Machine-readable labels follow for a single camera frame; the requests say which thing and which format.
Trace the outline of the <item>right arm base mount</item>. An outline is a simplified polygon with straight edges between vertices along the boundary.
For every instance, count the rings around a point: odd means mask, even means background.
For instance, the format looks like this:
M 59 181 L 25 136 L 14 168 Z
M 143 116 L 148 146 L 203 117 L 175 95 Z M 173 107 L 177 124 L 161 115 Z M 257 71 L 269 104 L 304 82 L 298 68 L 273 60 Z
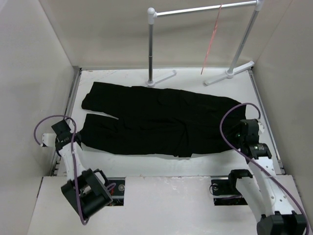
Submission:
M 215 206 L 247 206 L 245 198 L 230 185 L 228 179 L 213 178 L 209 191 Z

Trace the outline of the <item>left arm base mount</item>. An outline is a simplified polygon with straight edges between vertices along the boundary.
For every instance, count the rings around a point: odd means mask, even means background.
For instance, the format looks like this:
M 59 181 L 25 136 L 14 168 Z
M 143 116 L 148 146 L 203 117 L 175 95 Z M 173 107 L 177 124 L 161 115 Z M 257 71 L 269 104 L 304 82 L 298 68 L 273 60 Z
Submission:
M 126 178 L 109 178 L 109 181 L 115 183 L 115 187 L 111 189 L 112 202 L 109 206 L 123 206 Z

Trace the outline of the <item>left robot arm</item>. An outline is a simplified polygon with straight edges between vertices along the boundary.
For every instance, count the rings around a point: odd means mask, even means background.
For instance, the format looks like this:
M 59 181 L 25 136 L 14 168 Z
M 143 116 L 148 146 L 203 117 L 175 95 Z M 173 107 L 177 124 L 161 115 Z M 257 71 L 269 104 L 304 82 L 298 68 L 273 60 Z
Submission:
M 79 157 L 83 154 L 80 136 L 71 132 L 70 126 L 62 120 L 52 125 L 56 134 L 55 147 L 62 157 L 67 173 L 67 182 L 61 192 L 86 224 L 91 216 L 113 202 L 111 183 L 103 171 L 86 169 Z

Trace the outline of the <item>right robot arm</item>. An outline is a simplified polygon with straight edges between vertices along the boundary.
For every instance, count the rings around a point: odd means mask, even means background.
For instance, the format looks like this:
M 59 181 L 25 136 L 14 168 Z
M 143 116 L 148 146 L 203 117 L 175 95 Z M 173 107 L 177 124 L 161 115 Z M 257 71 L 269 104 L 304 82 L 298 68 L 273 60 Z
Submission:
M 276 173 L 269 147 L 259 142 L 260 124 L 241 120 L 237 134 L 240 153 L 248 169 L 232 170 L 227 188 L 240 193 L 254 214 L 259 235 L 304 235 L 309 232 L 303 213 L 297 213 L 283 189 L 274 182 Z

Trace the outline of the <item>black trousers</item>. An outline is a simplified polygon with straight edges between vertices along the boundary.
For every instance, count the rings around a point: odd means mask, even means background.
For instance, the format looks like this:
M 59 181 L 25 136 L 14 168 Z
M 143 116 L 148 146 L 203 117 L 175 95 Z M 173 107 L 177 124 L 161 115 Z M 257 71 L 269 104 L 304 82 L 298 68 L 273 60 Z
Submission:
M 117 155 L 191 157 L 229 150 L 246 107 L 229 97 L 95 82 L 82 143 Z

